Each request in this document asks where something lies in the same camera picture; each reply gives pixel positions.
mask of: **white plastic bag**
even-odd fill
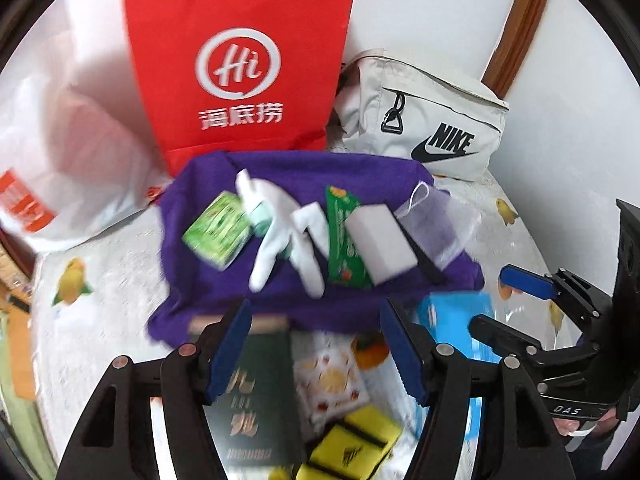
[[[84,242],[169,182],[129,130],[74,91],[75,67],[56,2],[0,74],[0,224],[36,252]]]
[[[394,213],[415,243],[444,270],[478,232],[480,212],[426,182]]]

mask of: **purple towel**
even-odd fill
[[[201,261],[182,242],[182,235],[223,190],[236,192],[236,174],[247,169],[282,187],[301,205],[319,202],[326,210],[325,188],[348,190],[362,204],[386,203],[391,211],[404,203],[423,180],[433,184],[424,167],[412,160],[326,152],[213,152],[192,159],[160,200],[164,222],[161,257],[169,297],[151,315],[151,337],[177,347],[188,340],[193,316],[223,314],[230,300],[249,298],[257,312],[289,317],[292,328],[357,332],[378,327],[378,310],[388,297],[420,300],[434,290],[479,290],[480,265],[460,254],[445,274],[447,286],[435,287],[415,268],[371,290],[327,285],[312,300],[288,261],[279,261],[262,291],[249,291],[260,238],[252,238],[223,272]],[[327,262],[316,254],[326,277]]]

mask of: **white glove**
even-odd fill
[[[324,280],[314,256],[314,248],[305,233],[308,230],[321,254],[329,255],[329,230],[324,212],[318,202],[304,207],[273,182],[251,178],[247,170],[236,176],[236,191],[242,206],[251,219],[259,205],[264,206],[271,225],[255,257],[254,270],[249,277],[252,292],[262,290],[267,283],[278,254],[290,251],[289,261],[297,270],[306,293],[312,298],[324,294]]]

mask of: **white wall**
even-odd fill
[[[366,48],[424,44],[480,77],[513,0],[354,0],[344,59]],[[79,87],[152,142],[127,52],[121,0],[66,0]]]
[[[577,0],[549,0],[506,100],[511,111],[491,172],[549,267],[610,293],[615,199],[640,205],[638,83]]]

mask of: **nike logo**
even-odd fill
[[[362,446],[348,447],[347,449],[345,449],[342,455],[342,465],[344,467],[349,467],[349,464],[353,462],[353,459],[356,458],[361,451],[362,451]]]
[[[428,139],[418,144],[411,152],[411,158],[422,163],[449,160],[461,156],[475,155],[478,152],[467,153],[465,148],[471,144],[471,140],[476,136],[464,132],[448,124],[441,123],[437,131]],[[427,144],[449,153],[430,153],[427,151]]]

